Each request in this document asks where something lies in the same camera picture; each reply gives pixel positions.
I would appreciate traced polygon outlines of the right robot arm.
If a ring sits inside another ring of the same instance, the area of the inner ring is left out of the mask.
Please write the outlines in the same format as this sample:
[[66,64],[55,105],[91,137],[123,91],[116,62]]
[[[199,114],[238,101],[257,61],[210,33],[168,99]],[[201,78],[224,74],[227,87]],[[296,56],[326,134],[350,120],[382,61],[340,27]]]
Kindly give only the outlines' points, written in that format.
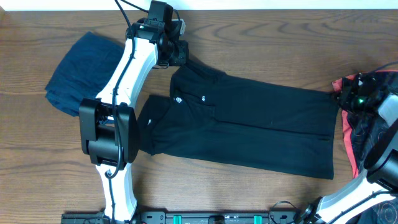
[[396,77],[396,71],[381,70],[341,79],[341,109],[361,119],[379,116],[388,129],[367,153],[358,176],[341,190],[311,203],[296,223],[346,223],[381,202],[397,198],[397,106],[392,104]]

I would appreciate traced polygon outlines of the black polo shirt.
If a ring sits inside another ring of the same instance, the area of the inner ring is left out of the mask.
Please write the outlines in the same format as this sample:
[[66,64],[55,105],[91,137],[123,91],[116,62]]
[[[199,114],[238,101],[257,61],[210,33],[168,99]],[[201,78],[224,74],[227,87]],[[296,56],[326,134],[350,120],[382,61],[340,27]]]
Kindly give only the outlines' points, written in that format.
[[151,155],[332,179],[338,112],[327,92],[227,75],[193,60],[151,95],[138,117]]

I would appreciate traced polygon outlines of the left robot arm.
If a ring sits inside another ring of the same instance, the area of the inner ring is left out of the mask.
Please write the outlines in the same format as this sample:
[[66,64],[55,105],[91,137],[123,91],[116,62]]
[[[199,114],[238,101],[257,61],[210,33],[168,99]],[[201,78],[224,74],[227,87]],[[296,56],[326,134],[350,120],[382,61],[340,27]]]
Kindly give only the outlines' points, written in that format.
[[103,184],[105,209],[81,215],[78,223],[131,223],[137,207],[132,188],[132,162],[140,134],[134,108],[149,72],[181,66],[188,43],[180,40],[185,22],[171,5],[152,1],[147,17],[128,22],[123,56],[105,87],[80,103],[81,148],[95,165]]

